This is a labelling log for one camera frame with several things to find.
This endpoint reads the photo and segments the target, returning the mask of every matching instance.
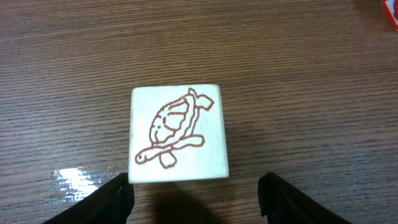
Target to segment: white cube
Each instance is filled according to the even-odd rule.
[[[228,177],[218,85],[132,90],[129,182]]]

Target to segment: turtle drawing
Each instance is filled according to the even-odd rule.
[[[173,151],[186,147],[202,147],[205,137],[194,134],[200,112],[209,111],[214,101],[207,95],[197,95],[193,88],[180,98],[167,103],[156,113],[149,130],[150,147],[135,156],[136,164],[159,158],[164,169],[174,167],[177,158]]]

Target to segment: brown outline drawing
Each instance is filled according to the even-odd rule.
[[[205,100],[208,102],[208,105],[197,105],[198,100]],[[170,111],[173,108],[179,107],[186,104],[187,110],[185,112],[168,112],[167,116],[169,115],[182,115],[183,119],[181,120],[180,124],[178,124],[178,128],[171,128],[166,125],[167,117],[162,117],[160,114],[164,111]],[[177,100],[171,101],[167,103],[160,110],[156,113],[155,118],[152,120],[152,124],[149,130],[149,140],[151,141],[152,145],[145,149],[142,149],[137,153],[135,156],[136,164],[142,165],[146,162],[149,162],[156,157],[159,156],[159,162],[164,169],[169,169],[174,167],[177,163],[177,158],[172,153],[174,150],[181,150],[186,147],[202,147],[205,144],[205,137],[201,134],[193,134],[195,127],[197,125],[197,121],[200,116],[200,110],[203,109],[205,111],[209,111],[214,105],[214,101],[207,95],[201,94],[197,95],[196,91],[193,88],[188,89],[188,93],[181,96]],[[152,132],[156,128],[155,121],[156,119],[161,119],[163,126],[161,127],[158,125],[155,133]],[[168,135],[164,140],[160,141],[157,138],[157,133],[160,128],[168,129],[172,131],[173,134]],[[162,156],[171,156],[174,160],[171,164],[165,164],[162,161]]]

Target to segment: black object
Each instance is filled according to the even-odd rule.
[[[261,216],[267,215],[270,224],[350,223],[272,172],[260,178],[258,194]]]
[[[122,173],[45,224],[126,223],[133,206],[134,188]]]

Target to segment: table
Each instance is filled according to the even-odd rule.
[[[266,172],[353,223],[398,222],[398,34],[379,1],[5,0],[0,30],[2,223],[126,172],[131,90],[187,83],[221,87],[230,177],[135,185],[128,223],[267,223]]]

